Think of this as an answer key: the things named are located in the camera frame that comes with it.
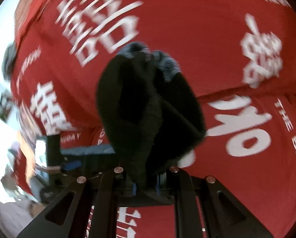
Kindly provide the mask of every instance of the black device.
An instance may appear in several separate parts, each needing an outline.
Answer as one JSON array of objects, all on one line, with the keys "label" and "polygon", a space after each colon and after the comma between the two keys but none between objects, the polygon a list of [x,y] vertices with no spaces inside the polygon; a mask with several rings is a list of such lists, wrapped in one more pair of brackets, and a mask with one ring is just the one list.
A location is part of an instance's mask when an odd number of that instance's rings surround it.
[{"label": "black device", "polygon": [[269,231],[218,180],[191,177],[171,167],[137,191],[117,167],[66,187],[18,238],[84,238],[94,206],[89,238],[115,238],[117,209],[174,204],[176,238],[272,238]]}]

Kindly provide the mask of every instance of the metal screw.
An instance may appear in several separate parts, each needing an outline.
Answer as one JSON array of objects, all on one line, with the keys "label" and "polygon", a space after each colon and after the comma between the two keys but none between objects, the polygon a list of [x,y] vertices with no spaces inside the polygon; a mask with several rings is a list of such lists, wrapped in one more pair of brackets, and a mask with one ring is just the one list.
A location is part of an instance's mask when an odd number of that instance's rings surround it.
[{"label": "metal screw", "polygon": [[87,180],[87,179],[86,179],[84,176],[80,176],[78,179],[76,179],[76,181],[77,181],[78,183],[85,183],[86,180]]},{"label": "metal screw", "polygon": [[206,181],[208,183],[215,183],[216,179],[213,176],[208,176],[206,177]]},{"label": "metal screw", "polygon": [[169,168],[169,170],[170,170],[171,172],[173,172],[173,173],[177,173],[177,172],[179,171],[179,168],[178,168],[177,166],[171,166],[171,167]]},{"label": "metal screw", "polygon": [[117,173],[117,174],[121,174],[123,171],[124,171],[124,169],[122,167],[120,167],[120,166],[117,166],[114,169],[114,172]]}]

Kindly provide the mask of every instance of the bolt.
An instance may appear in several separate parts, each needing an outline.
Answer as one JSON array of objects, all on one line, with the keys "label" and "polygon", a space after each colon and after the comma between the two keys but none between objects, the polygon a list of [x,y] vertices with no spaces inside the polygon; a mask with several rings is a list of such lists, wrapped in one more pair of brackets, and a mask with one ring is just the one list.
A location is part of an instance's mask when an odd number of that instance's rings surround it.
[{"label": "bolt", "polygon": [[123,171],[124,171],[124,169],[122,167],[120,167],[120,166],[118,166],[118,167],[116,167],[114,169],[114,172],[117,173],[117,174],[121,174]]},{"label": "bolt", "polygon": [[179,168],[177,166],[171,166],[169,169],[173,173],[177,173],[179,171]]},{"label": "bolt", "polygon": [[208,177],[206,177],[206,181],[208,183],[215,183],[216,179],[213,176],[208,176]]},{"label": "bolt", "polygon": [[84,176],[80,176],[78,179],[76,179],[76,181],[77,181],[78,183],[85,183],[86,180],[87,180],[87,179],[86,179]]}]

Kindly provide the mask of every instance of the red fabric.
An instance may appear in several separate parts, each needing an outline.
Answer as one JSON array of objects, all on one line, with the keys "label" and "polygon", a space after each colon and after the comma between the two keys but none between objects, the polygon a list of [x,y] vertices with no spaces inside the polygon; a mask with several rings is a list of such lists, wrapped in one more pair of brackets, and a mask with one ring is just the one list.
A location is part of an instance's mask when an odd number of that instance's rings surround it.
[{"label": "red fabric", "polygon": [[23,152],[19,149],[14,162],[13,178],[16,184],[25,192],[32,195],[31,189],[26,181],[26,165],[27,159]]},{"label": "red fabric", "polygon": [[[284,0],[98,0],[90,6],[92,1],[33,1],[32,8],[44,11],[24,25],[11,90],[18,103],[28,107],[41,132],[68,132],[62,137],[85,132],[81,141],[63,147],[101,142],[95,102],[101,72],[126,42],[145,42],[151,50],[163,50],[178,61],[214,135],[195,149],[196,162],[188,172],[217,177],[275,238],[284,237],[296,220],[292,141],[296,136],[296,15],[292,8]],[[95,13],[101,5],[103,9]],[[127,5],[134,8],[100,28],[108,16]],[[124,23],[123,28],[115,29],[119,23]],[[99,31],[91,35],[95,28]],[[252,44],[245,46],[250,39]],[[267,70],[258,68],[262,72],[255,85],[244,79],[254,60]],[[281,65],[278,70],[276,62]],[[251,99],[207,104],[233,99],[235,94]],[[275,106],[278,99],[283,108]],[[164,210],[158,211],[161,219],[167,218]],[[167,237],[161,235],[167,228],[172,234],[171,222],[155,226],[156,216],[148,209],[140,211],[136,238]]]}]

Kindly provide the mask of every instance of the black metal bracket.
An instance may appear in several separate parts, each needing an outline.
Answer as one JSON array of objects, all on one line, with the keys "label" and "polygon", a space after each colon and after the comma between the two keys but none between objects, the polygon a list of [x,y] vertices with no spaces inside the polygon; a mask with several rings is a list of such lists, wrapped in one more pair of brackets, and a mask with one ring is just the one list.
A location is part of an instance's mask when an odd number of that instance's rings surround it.
[{"label": "black metal bracket", "polygon": [[162,198],[164,194],[172,198],[175,206],[177,238],[200,238],[203,233],[207,238],[273,237],[214,177],[191,177],[173,167],[162,178],[166,178],[163,185],[134,194],[125,172],[112,169],[91,179],[79,177],[18,238],[84,238],[92,206],[89,238],[116,238],[119,206],[169,205],[170,200]]}]

